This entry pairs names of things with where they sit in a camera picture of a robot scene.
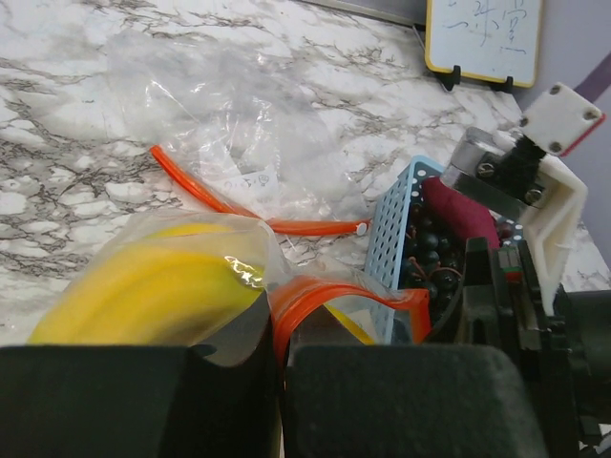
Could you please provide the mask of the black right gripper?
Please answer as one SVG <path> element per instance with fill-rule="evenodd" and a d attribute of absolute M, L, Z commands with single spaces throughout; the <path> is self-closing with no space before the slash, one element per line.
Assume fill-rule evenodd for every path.
<path fill-rule="evenodd" d="M 426 338 L 436 344 L 486 344 L 504 351 L 528 387 L 554 457 L 607 457 L 610 436 L 610 293 L 552 293 L 543 287 L 526 241 L 496 250 L 466 243 L 452 301 Z"/>

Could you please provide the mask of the yellow banana bunch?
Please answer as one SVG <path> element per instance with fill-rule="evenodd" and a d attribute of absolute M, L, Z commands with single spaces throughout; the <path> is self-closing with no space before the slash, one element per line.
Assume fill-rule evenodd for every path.
<path fill-rule="evenodd" d="M 73 281 L 40 319 L 30 345 L 185 345 L 214 334 L 266 290 L 300 275 L 369 290 L 336 260 L 297 266 L 254 219 L 185 223 L 116 249 Z"/>

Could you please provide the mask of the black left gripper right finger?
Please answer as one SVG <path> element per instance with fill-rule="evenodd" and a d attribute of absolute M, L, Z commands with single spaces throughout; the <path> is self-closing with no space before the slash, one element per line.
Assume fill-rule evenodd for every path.
<path fill-rule="evenodd" d="M 521 377 L 500 350 L 360 343 L 324 310 L 292 333 L 289 457 L 544 457 Z"/>

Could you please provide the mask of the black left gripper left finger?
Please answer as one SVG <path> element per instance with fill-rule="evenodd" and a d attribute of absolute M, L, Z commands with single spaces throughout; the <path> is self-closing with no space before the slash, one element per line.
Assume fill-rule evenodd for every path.
<path fill-rule="evenodd" d="M 193 346 L 1 351 L 5 457 L 275 457 L 266 296 Z"/>

